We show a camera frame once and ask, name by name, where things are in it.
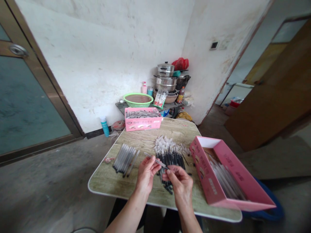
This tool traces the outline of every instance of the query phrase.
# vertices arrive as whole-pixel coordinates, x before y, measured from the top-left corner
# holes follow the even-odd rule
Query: red plastic bag
[[[174,71],[186,70],[189,67],[189,60],[178,58],[178,60],[174,61],[172,65],[175,66]]]

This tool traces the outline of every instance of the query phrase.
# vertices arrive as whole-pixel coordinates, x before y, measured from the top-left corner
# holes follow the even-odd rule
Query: hand
[[[161,169],[161,165],[155,162],[156,157],[146,157],[138,167],[136,190],[146,192],[148,195],[152,190],[153,176]]]
[[[175,194],[175,203],[178,210],[187,208],[192,210],[192,178],[183,170],[182,167],[169,165],[169,170],[162,175],[164,181],[171,181]]]

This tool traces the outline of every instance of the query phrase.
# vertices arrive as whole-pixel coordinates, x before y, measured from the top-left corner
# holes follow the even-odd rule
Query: bottle
[[[147,94],[147,87],[146,87],[146,82],[143,82],[143,86],[142,86],[142,93],[143,94]]]
[[[178,103],[178,104],[181,103],[182,98],[184,97],[184,94],[185,94],[185,87],[182,87],[182,88],[180,89],[180,91],[179,91],[179,94],[178,94],[176,103]]]
[[[150,96],[153,95],[153,87],[152,86],[148,86],[148,88],[147,88],[147,95],[150,95]]]
[[[152,105],[160,109],[163,109],[163,105],[164,105],[167,95],[168,95],[168,90],[161,88],[160,90],[158,90],[155,96],[155,101],[153,102]]]
[[[108,128],[108,125],[107,125],[106,117],[105,116],[101,116],[100,117],[100,122],[101,122],[101,126],[103,127],[105,136],[109,137],[109,128]]]

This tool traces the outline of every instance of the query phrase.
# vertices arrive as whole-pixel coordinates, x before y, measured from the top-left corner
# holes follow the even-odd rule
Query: pink box
[[[204,148],[213,148],[221,163],[230,170],[236,182],[246,195],[248,201],[227,198],[208,160]],[[275,208],[275,203],[257,183],[244,165],[220,139],[196,136],[190,145],[193,161],[209,205],[240,209],[243,211],[259,211]]]
[[[148,118],[133,118],[126,119],[127,113],[145,110],[147,112],[155,112],[159,117],[148,117]],[[124,112],[125,117],[125,129],[126,131],[137,131],[137,130],[146,130],[146,129],[155,129],[160,128],[162,122],[162,116],[159,113],[158,109],[155,107],[151,108],[125,108]]]

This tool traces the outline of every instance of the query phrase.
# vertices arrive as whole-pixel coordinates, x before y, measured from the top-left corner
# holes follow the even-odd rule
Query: blue stool
[[[279,203],[278,199],[274,196],[270,189],[267,188],[262,182],[255,180],[259,183],[259,185],[264,189],[264,191],[269,195],[269,197],[273,200],[276,204],[276,208],[270,209],[268,214],[266,211],[255,211],[255,212],[245,212],[242,211],[243,217],[253,217],[253,218],[263,218],[270,221],[278,221],[284,217],[283,207]]]

